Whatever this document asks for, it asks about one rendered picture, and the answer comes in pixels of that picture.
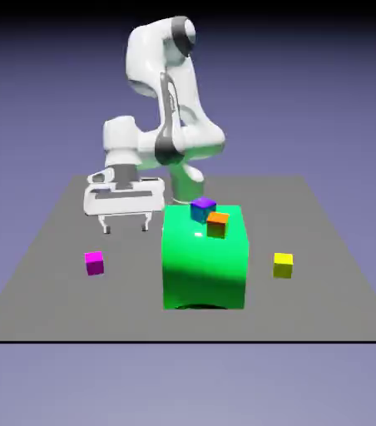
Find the small yellow cube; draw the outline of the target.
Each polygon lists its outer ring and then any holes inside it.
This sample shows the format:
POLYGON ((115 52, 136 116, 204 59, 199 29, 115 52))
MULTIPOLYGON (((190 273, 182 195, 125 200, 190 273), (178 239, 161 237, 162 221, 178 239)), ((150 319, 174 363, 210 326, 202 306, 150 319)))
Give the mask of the small yellow cube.
POLYGON ((274 253, 273 277, 290 279, 294 268, 294 255, 291 253, 274 253))

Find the small purple cube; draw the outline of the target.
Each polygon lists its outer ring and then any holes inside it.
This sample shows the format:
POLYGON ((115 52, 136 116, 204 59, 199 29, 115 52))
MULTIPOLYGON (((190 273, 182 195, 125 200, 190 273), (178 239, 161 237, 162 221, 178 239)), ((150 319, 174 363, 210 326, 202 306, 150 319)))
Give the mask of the small purple cube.
POLYGON ((198 223, 205 224, 212 211, 216 211, 216 201, 205 196, 194 199, 190 203, 190 218, 198 223))

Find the large green box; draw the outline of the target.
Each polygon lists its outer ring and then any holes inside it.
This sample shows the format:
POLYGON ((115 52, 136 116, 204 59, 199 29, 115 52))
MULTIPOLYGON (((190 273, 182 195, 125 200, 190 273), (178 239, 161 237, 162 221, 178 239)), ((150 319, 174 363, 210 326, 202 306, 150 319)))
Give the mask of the large green box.
POLYGON ((163 308, 245 307, 250 245, 239 206, 217 206, 227 214, 224 238, 190 218, 189 206, 167 206, 161 237, 163 308))

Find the small orange cube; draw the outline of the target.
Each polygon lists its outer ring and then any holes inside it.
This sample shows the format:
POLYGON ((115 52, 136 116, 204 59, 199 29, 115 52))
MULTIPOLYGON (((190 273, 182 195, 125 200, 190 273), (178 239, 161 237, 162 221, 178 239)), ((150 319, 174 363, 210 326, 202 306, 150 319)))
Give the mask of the small orange cube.
POLYGON ((208 237, 224 239, 228 230, 230 215, 219 211, 212 211, 206 220, 208 237))

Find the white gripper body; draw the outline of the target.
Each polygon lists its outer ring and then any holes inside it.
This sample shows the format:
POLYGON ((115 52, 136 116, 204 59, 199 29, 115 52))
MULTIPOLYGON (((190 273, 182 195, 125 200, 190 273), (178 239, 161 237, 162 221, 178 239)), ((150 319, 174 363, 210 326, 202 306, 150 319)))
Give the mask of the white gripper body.
POLYGON ((161 178, 141 178, 128 189, 117 189, 115 182, 92 183, 84 193, 86 215, 131 215, 161 211, 165 182, 161 178))

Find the small magenta cube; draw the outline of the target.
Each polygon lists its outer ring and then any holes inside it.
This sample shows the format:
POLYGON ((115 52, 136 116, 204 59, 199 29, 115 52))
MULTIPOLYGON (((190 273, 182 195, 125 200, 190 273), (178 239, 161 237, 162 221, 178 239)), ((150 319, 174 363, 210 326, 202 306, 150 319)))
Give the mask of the small magenta cube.
POLYGON ((102 275, 104 273, 104 259, 100 250, 85 253, 84 260, 89 276, 102 275))

